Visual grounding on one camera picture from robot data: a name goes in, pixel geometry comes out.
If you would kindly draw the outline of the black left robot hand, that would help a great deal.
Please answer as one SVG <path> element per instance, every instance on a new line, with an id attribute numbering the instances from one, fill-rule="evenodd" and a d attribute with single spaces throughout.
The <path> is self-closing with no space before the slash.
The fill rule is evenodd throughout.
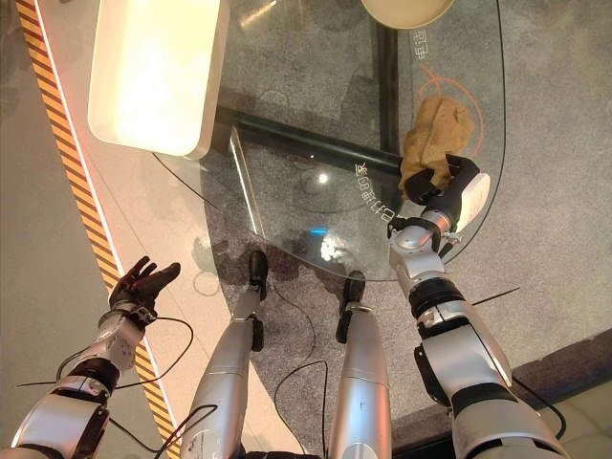
<path id="1" fill-rule="evenodd" d="M 173 262 L 158 270 L 157 264 L 148 256 L 142 257 L 117 283 L 109 296 L 111 310 L 118 310 L 125 304 L 137 309 L 155 311 L 156 299 L 163 288 L 175 280 L 181 272 L 181 264 Z"/>

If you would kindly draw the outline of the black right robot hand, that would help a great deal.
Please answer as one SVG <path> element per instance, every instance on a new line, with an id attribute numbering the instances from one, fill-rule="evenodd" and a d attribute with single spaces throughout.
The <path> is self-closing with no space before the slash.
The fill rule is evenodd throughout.
<path id="1" fill-rule="evenodd" d="M 445 189 L 435 186 L 433 170 L 426 168 L 403 185 L 407 198 L 426 211 L 439 211 L 449 220 L 448 231 L 461 232 L 487 202 L 491 177 L 480 171 L 471 159 L 446 155 L 450 181 Z"/>

